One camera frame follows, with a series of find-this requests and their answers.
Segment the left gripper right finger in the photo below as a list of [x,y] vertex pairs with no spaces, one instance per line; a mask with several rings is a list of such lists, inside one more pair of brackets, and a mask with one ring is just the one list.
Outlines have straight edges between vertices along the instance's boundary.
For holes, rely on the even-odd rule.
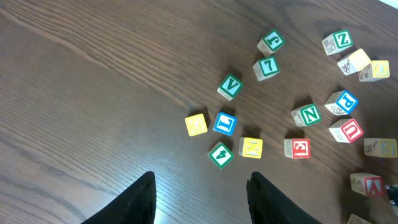
[[252,224],[320,224],[260,172],[251,174],[246,191]]

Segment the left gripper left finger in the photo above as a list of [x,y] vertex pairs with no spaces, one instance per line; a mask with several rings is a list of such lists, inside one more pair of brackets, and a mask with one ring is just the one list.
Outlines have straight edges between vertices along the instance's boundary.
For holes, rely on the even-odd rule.
[[82,224],[154,224],[155,210],[155,174],[148,171]]

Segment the yellow C block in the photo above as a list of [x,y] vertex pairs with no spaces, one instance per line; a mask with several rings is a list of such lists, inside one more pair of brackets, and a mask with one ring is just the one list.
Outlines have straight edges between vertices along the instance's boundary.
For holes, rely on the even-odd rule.
[[349,216],[347,224],[372,224],[372,223],[368,222],[367,220],[365,220],[355,214],[351,214]]

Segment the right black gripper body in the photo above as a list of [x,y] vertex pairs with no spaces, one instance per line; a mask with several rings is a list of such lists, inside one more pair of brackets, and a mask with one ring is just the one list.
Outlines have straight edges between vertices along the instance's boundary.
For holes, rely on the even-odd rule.
[[395,215],[398,215],[398,184],[385,185],[389,203]]

